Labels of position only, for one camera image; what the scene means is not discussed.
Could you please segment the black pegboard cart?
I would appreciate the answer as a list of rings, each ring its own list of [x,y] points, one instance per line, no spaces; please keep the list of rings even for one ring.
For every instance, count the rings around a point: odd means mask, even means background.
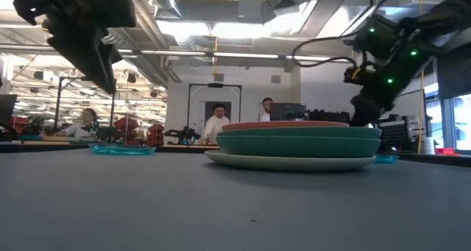
[[[391,114],[371,125],[382,130],[379,152],[417,152],[419,140],[427,133],[427,127],[416,116]]]

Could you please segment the dark monitor screen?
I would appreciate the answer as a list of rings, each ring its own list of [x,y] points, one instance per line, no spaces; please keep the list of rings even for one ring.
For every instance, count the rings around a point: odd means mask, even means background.
[[[17,98],[16,94],[0,94],[0,127],[10,123]]]

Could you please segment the terracotta red plastic plate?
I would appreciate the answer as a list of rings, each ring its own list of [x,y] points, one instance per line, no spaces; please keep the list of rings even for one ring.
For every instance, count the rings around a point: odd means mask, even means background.
[[[335,121],[256,121],[227,124],[223,131],[251,130],[281,127],[349,127],[349,124]]]

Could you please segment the large metal ceiling duct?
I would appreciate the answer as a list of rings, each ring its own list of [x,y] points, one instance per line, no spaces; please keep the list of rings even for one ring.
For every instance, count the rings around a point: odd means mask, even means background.
[[[345,0],[151,0],[175,38],[315,38]]]

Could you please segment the teal plastic plate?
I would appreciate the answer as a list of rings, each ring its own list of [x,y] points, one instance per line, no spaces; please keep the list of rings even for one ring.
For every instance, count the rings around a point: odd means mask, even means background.
[[[307,136],[220,136],[217,142],[230,155],[285,158],[367,158],[380,146],[379,139]]]

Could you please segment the red equipment cover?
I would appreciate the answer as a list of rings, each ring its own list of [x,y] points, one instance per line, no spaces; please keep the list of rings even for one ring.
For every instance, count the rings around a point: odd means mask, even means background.
[[[162,124],[153,124],[148,129],[147,145],[163,146],[164,145],[164,126]]]
[[[126,145],[138,144],[138,141],[136,140],[138,136],[135,130],[139,128],[139,124],[135,119],[123,117],[114,122],[114,127],[117,132],[116,138],[120,143]]]

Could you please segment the ceiling strip light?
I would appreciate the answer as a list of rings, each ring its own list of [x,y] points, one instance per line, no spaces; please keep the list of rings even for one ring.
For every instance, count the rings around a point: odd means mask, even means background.
[[[245,52],[211,52],[211,51],[180,51],[180,50],[137,50],[137,49],[118,49],[122,55],[160,55],[176,57],[227,57],[227,58],[247,58],[258,60],[297,60],[300,62],[321,62],[332,60],[336,63],[346,63],[347,59],[340,57],[322,57],[322,56],[292,56],[290,54],[256,54]]]

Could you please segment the pale green plastic plate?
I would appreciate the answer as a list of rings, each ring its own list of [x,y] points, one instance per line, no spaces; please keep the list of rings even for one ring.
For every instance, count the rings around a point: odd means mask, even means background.
[[[214,163],[240,169],[276,172],[342,172],[360,169],[376,161],[367,158],[285,158],[251,155],[229,155],[221,150],[208,150],[205,155]]]

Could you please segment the black desk monitor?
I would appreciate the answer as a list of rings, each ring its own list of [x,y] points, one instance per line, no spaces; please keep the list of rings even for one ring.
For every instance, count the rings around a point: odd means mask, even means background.
[[[270,121],[303,121],[306,106],[301,103],[276,103],[270,105]]]

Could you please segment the white paper roll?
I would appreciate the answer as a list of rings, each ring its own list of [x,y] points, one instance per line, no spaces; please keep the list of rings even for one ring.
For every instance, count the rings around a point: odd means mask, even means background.
[[[425,155],[435,154],[435,140],[432,137],[424,137],[422,139],[422,153]]]

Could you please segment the black metal frame rig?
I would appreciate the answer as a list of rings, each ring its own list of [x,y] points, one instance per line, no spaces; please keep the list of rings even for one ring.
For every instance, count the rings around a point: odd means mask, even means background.
[[[60,117],[60,108],[65,107],[61,102],[69,103],[72,107],[85,106],[93,109],[95,112],[99,109],[106,111],[108,114],[109,125],[100,134],[106,138],[107,142],[112,141],[113,118],[116,106],[116,79],[112,81],[113,92],[108,93],[101,89],[98,85],[93,85],[92,80],[87,77],[60,77],[57,87],[57,100],[54,115],[54,129]]]
[[[205,132],[208,120],[214,115],[214,105],[224,105],[224,117],[230,122],[241,121],[241,95],[241,85],[220,82],[188,85],[186,125],[200,135],[197,144],[216,145],[210,142],[210,134]]]

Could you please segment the white whiteboard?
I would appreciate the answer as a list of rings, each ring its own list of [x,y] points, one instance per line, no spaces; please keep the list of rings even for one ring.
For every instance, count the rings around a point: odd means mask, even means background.
[[[423,92],[421,90],[408,92],[399,96],[390,113],[400,116],[411,116],[413,119],[418,119],[420,109],[423,106],[422,96]]]

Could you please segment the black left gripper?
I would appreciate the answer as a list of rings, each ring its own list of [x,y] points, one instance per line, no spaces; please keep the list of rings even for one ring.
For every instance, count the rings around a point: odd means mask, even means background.
[[[102,38],[109,28],[136,25],[131,0],[13,0],[13,6],[33,26],[44,15],[47,43],[99,88],[116,91],[113,64],[122,56]]]

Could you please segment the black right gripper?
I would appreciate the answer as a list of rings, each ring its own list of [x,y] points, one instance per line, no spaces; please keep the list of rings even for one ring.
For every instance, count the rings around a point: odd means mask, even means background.
[[[373,124],[394,106],[395,99],[410,81],[437,56],[439,47],[426,40],[419,30],[397,28],[397,23],[382,15],[369,17],[353,40],[355,51],[362,53],[361,64],[368,82],[350,103],[354,114],[350,126]]]

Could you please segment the person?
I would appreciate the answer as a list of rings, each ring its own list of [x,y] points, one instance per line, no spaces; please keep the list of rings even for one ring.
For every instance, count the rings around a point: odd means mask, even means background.
[[[70,127],[65,128],[59,132],[56,132],[55,136],[75,138],[92,138],[96,134],[92,131],[93,126],[97,122],[97,114],[95,110],[91,108],[85,108],[82,111],[82,119],[76,124],[72,124]]]
[[[260,121],[270,121],[271,103],[272,98],[266,97],[262,101],[263,113],[260,116]]]
[[[206,121],[204,137],[207,144],[217,144],[217,134],[222,131],[222,127],[228,125],[230,120],[225,116],[225,106],[217,103],[213,106],[213,115]]]

